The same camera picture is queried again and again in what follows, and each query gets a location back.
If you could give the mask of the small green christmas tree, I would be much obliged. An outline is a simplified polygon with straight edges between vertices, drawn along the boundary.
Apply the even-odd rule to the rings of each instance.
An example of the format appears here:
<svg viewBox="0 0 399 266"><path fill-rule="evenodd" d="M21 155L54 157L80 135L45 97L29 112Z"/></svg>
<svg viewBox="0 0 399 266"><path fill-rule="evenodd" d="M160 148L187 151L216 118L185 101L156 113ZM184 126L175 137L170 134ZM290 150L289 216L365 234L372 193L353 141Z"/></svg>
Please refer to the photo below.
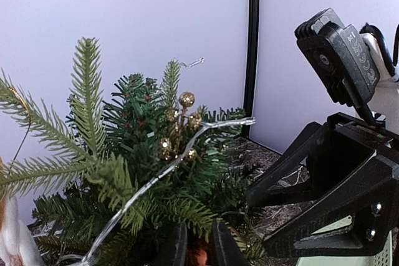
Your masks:
<svg viewBox="0 0 399 266"><path fill-rule="evenodd" d="M1 165L1 188L16 198L44 265L150 265L180 223L188 248L208 246L209 265L215 220L259 261L261 212L244 198L252 168L232 164L243 111L195 102L186 114L200 113L200 127L184 132L177 159L161 158L166 112L181 108L181 68L169 61L161 81L123 76L106 102L99 42L81 38L65 118L1 78L1 109L51 151Z"/></svg>

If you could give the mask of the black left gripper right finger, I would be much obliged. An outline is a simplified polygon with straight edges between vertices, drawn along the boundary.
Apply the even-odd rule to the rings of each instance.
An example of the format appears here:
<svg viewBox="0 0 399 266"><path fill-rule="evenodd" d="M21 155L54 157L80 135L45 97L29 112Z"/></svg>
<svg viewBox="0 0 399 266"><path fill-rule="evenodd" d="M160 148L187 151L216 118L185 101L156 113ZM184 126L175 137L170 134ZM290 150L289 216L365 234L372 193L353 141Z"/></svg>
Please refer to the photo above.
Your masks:
<svg viewBox="0 0 399 266"><path fill-rule="evenodd" d="M248 266L244 254L233 239L226 224L215 220L212 225L211 265Z"/></svg>

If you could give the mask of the green perforated plastic basket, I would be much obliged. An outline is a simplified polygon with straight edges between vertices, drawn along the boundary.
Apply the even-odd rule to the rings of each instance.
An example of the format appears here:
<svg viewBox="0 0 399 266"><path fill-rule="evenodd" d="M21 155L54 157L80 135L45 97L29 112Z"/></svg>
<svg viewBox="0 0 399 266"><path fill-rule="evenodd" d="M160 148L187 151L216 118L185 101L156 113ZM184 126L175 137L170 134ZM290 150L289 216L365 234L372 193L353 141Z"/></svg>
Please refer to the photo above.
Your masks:
<svg viewBox="0 0 399 266"><path fill-rule="evenodd" d="M310 225L294 238L297 265L392 265L392 227L389 215L366 207L352 215L335 211Z"/></svg>

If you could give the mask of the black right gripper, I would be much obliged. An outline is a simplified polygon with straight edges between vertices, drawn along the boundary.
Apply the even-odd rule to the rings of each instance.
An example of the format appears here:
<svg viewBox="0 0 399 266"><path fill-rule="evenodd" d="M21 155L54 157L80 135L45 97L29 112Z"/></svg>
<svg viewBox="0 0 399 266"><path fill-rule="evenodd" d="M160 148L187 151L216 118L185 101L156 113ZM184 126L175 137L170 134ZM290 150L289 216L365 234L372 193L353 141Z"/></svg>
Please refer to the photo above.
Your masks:
<svg viewBox="0 0 399 266"><path fill-rule="evenodd" d="M398 210L398 137L343 113L309 123L246 191L250 207L313 200L262 247L270 257L373 256Z"/></svg>

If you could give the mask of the red ball ornament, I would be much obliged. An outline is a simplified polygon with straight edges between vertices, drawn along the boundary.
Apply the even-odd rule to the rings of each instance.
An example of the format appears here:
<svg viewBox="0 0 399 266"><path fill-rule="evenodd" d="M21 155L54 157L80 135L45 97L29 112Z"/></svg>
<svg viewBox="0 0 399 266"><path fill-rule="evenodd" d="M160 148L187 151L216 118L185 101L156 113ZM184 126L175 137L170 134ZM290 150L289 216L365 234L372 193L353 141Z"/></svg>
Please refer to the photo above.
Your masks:
<svg viewBox="0 0 399 266"><path fill-rule="evenodd" d="M197 244L187 249L187 266L207 266L208 265L208 246Z"/></svg>

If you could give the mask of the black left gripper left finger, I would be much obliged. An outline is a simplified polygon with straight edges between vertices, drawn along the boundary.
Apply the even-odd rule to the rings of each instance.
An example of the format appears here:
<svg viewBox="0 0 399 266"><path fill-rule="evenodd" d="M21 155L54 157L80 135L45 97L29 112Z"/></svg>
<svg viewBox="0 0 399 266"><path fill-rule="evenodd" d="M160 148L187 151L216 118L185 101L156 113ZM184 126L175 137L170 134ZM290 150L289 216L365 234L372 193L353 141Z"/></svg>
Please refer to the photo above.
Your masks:
<svg viewBox="0 0 399 266"><path fill-rule="evenodd" d="M184 223L178 224L150 265L184 266L188 244L188 231Z"/></svg>

